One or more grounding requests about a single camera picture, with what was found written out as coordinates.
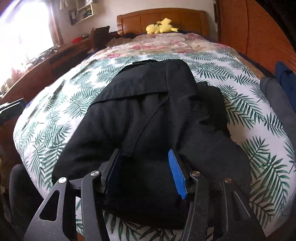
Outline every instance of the wooden wardrobe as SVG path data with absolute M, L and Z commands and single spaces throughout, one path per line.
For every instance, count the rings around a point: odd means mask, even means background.
M 255 0 L 217 0 L 218 41 L 274 73 L 283 61 L 296 73 L 296 53 L 276 21 Z

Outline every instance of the bright window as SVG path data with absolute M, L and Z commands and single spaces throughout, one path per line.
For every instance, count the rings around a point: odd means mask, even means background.
M 53 47 L 49 15 L 42 1 L 25 2 L 0 26 L 0 85 L 11 77 L 11 68 L 22 70 L 40 53 Z

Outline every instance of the pant leg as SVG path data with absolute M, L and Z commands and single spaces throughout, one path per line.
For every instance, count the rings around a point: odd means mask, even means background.
M 22 239 L 43 198 L 35 188 L 25 167 L 13 167 L 9 180 L 9 200 L 16 233 Z

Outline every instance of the blue gripper pad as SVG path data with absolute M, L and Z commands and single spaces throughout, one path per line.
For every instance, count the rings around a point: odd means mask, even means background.
M 168 163 L 173 174 L 177 192 L 181 195 L 182 199 L 185 199 L 187 197 L 185 177 L 172 149 L 168 152 Z

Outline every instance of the white wall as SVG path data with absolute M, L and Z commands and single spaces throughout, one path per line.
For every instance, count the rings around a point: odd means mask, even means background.
M 71 7 L 57 10 L 58 21 L 64 42 L 84 33 L 90 33 L 92 28 L 109 25 L 110 32 L 117 31 L 116 17 L 129 12 L 162 7 L 180 7 L 204 10 L 208 13 L 210 35 L 217 37 L 217 25 L 214 22 L 214 7 L 212 0 L 97 0 L 99 14 L 71 26 L 68 11 Z

